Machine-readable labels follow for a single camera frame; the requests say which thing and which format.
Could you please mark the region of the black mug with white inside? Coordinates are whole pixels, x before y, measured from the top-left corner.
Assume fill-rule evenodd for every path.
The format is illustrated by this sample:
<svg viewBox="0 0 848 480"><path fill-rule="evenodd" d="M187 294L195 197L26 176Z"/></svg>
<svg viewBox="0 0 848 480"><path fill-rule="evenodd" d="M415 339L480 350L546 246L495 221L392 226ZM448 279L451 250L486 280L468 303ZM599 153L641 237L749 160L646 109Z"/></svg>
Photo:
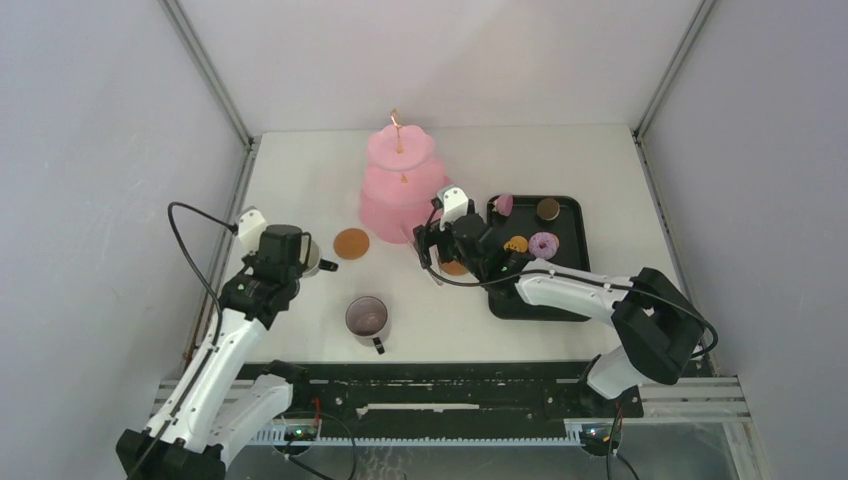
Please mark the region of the black mug with white inside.
<svg viewBox="0 0 848 480"><path fill-rule="evenodd" d="M310 235L302 237L299 261L302 278L313 277L320 271L336 272L339 268L336 262L323 258L321 247Z"/></svg>

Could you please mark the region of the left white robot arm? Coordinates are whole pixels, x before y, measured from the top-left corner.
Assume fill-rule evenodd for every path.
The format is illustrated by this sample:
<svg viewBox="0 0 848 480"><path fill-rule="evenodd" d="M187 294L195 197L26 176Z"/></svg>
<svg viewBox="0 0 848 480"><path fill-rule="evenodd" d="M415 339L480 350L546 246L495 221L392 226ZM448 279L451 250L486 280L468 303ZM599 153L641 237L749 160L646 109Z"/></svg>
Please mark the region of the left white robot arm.
<svg viewBox="0 0 848 480"><path fill-rule="evenodd" d="M235 403L225 403L248 354L298 295L316 253L310 233L292 225L239 238L248 253L221 289L217 323L200 355L147 425L126 430L117 442L129 479L222 479L272 417L298 417L311 407L311 388L277 368L258 376Z"/></svg>

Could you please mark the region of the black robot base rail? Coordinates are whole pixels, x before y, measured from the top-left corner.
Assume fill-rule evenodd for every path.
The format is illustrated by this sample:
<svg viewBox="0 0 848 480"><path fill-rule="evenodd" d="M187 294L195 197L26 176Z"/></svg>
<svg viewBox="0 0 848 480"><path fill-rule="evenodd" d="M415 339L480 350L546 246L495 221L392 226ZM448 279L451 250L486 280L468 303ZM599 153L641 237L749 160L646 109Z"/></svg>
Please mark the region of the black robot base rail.
<svg viewBox="0 0 848 480"><path fill-rule="evenodd" d="M644 415L641 394L595 399L579 379L585 361L506 363L302 363L291 369L286 417L322 417L325 438L546 440L568 420Z"/></svg>

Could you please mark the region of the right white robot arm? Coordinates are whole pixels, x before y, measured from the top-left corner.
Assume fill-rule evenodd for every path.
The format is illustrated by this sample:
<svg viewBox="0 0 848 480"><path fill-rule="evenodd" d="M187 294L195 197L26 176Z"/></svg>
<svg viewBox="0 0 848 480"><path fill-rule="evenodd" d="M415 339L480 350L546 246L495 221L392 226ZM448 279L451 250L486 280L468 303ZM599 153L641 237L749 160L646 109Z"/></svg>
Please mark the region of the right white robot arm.
<svg viewBox="0 0 848 480"><path fill-rule="evenodd" d="M433 251L472 276L471 287L597 320L619 345L592 360L578 388L579 406L605 415L626 390L648 381L674 385L715 330L660 271L643 268L612 277L556 265L530 251L506 247L478 215L419 225L413 230L419 262L428 273Z"/></svg>

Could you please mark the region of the pink-tipped metal tongs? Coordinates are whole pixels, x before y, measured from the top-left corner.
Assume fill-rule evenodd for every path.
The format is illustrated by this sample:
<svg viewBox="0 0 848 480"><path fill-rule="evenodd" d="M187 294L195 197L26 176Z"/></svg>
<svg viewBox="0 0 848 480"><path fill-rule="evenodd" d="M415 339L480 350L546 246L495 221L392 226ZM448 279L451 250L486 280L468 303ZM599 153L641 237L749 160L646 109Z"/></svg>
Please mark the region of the pink-tipped metal tongs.
<svg viewBox="0 0 848 480"><path fill-rule="evenodd" d="M433 259L430 253L431 247L427 239L427 228L423 224L417 226L403 225L402 233L411 245L419 266L429 275L430 279L436 285L442 286L443 282L437 277L433 269Z"/></svg>

